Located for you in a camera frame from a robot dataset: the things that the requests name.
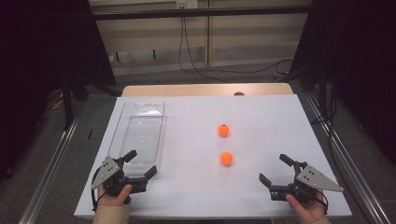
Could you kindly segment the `person's left hand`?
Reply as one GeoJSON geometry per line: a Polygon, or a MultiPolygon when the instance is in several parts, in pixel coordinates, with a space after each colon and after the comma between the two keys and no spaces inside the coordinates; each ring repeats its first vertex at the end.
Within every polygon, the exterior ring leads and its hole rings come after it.
{"type": "Polygon", "coordinates": [[[117,197],[112,197],[106,194],[106,189],[103,185],[100,185],[98,188],[98,204],[102,206],[123,206],[124,201],[129,197],[130,191],[132,190],[131,185],[126,185],[121,190],[120,194],[117,197]]]}

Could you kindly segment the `black curtain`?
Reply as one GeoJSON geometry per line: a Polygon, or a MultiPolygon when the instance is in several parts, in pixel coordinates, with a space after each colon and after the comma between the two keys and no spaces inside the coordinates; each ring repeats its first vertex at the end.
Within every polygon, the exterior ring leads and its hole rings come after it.
{"type": "Polygon", "coordinates": [[[0,181],[11,176],[47,106],[69,87],[116,83],[89,0],[0,0],[0,181]]]}
{"type": "Polygon", "coordinates": [[[396,165],[396,0],[312,0],[290,72],[324,75],[396,165]]]}

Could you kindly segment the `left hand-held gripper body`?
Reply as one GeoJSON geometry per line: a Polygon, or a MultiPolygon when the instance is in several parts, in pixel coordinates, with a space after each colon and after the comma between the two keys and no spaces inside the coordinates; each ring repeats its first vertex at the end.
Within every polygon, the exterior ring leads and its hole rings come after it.
{"type": "Polygon", "coordinates": [[[131,185],[131,194],[145,192],[147,190],[148,180],[144,175],[139,177],[128,177],[123,171],[125,161],[122,157],[113,159],[107,156],[101,166],[95,171],[92,178],[92,204],[97,205],[94,191],[103,185],[106,189],[106,194],[112,197],[117,197],[124,186],[131,185]]]}

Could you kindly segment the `white board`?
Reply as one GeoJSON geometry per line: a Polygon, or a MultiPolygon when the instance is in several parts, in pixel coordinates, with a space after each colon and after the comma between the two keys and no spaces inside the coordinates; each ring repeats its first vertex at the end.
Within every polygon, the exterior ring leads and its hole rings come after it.
{"type": "Polygon", "coordinates": [[[260,182],[265,175],[287,185],[294,172],[286,154],[332,177],[298,97],[162,97],[165,104],[159,173],[144,193],[132,197],[131,216],[144,219],[250,219],[291,217],[287,203],[274,202],[260,182]],[[230,128],[221,137],[218,127],[230,128]],[[224,165],[220,155],[233,154],[224,165]]]}

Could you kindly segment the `clear plastic tray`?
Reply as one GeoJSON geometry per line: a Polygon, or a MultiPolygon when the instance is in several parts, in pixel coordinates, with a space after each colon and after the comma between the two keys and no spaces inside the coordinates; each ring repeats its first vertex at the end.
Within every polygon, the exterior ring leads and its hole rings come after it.
{"type": "Polygon", "coordinates": [[[164,103],[125,103],[108,155],[114,159],[132,150],[137,155],[123,165],[129,177],[142,176],[153,165],[160,169],[165,127],[164,103]]]}

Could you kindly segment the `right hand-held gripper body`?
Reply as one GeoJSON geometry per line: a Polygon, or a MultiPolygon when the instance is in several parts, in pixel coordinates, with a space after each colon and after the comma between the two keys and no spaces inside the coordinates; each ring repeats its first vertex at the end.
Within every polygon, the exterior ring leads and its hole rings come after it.
{"type": "Polygon", "coordinates": [[[307,162],[285,161],[294,170],[293,182],[287,186],[276,186],[269,182],[272,201],[286,201],[292,195],[299,203],[310,203],[316,199],[319,189],[343,192],[344,189],[307,162]]]}

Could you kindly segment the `white wall outlet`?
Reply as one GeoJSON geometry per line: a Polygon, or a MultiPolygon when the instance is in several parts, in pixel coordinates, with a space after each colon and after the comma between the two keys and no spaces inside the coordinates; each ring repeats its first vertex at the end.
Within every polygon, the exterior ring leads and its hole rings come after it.
{"type": "Polygon", "coordinates": [[[198,0],[176,0],[177,9],[196,9],[198,0]]]}

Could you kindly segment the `black stand leg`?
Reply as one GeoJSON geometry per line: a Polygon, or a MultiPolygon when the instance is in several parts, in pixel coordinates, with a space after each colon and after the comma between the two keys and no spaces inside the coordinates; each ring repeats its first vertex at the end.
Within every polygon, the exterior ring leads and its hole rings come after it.
{"type": "Polygon", "coordinates": [[[64,130],[66,131],[71,126],[74,120],[74,116],[73,116],[73,108],[72,108],[72,97],[71,97],[71,92],[67,77],[63,77],[62,82],[63,82],[62,93],[63,93],[64,118],[65,118],[64,130]]]}

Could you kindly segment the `wooden table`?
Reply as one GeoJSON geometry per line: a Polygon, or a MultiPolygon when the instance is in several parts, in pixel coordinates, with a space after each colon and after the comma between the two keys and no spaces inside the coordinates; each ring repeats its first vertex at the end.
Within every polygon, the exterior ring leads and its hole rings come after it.
{"type": "Polygon", "coordinates": [[[287,83],[138,85],[123,89],[122,97],[138,96],[229,96],[293,94],[287,83]]]}

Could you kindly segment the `person's right hand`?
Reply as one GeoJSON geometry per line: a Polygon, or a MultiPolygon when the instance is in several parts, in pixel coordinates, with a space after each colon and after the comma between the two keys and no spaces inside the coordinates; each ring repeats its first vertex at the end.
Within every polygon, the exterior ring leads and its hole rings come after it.
{"type": "Polygon", "coordinates": [[[318,201],[314,201],[311,204],[301,204],[292,195],[287,195],[286,200],[290,207],[296,212],[298,218],[316,220],[321,217],[326,217],[325,206],[318,201]]]}

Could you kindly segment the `metal floor rail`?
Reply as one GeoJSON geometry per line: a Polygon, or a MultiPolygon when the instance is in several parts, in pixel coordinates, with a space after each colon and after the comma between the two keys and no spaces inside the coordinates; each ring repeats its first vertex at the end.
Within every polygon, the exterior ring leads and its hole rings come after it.
{"type": "Polygon", "coordinates": [[[68,127],[64,130],[64,133],[55,148],[54,154],[49,162],[49,165],[43,174],[40,182],[31,197],[28,205],[26,206],[21,219],[18,224],[35,224],[37,216],[41,210],[41,207],[48,195],[53,179],[59,169],[60,162],[66,152],[68,145],[74,135],[75,129],[78,126],[80,115],[76,115],[68,127]]]}
{"type": "Polygon", "coordinates": [[[361,210],[361,213],[366,217],[369,217],[374,224],[389,224],[389,219],[384,212],[380,201],[377,199],[355,162],[350,157],[347,148],[344,146],[337,132],[334,130],[332,123],[320,112],[318,100],[312,94],[307,94],[306,99],[311,106],[311,110],[316,116],[317,122],[320,124],[323,132],[327,135],[329,150],[332,154],[334,165],[338,166],[337,161],[340,161],[346,170],[347,176],[355,189],[355,193],[352,192],[349,185],[346,185],[346,189],[361,210]]]}

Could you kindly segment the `plain orange ball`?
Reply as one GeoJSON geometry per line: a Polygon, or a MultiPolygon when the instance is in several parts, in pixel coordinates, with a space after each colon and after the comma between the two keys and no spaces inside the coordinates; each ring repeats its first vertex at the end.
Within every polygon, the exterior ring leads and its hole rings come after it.
{"type": "Polygon", "coordinates": [[[220,161],[224,165],[230,165],[233,162],[233,154],[225,151],[220,155],[220,161]]]}

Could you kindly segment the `black horizontal bar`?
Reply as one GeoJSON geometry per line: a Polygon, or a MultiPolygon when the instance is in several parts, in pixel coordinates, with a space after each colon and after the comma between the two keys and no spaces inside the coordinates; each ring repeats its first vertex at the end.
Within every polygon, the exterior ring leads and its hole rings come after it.
{"type": "Polygon", "coordinates": [[[93,13],[96,21],[194,18],[213,16],[245,16],[245,15],[275,15],[302,14],[312,10],[309,6],[292,7],[242,7],[242,8],[208,8],[208,9],[172,9],[130,12],[93,13]]]}

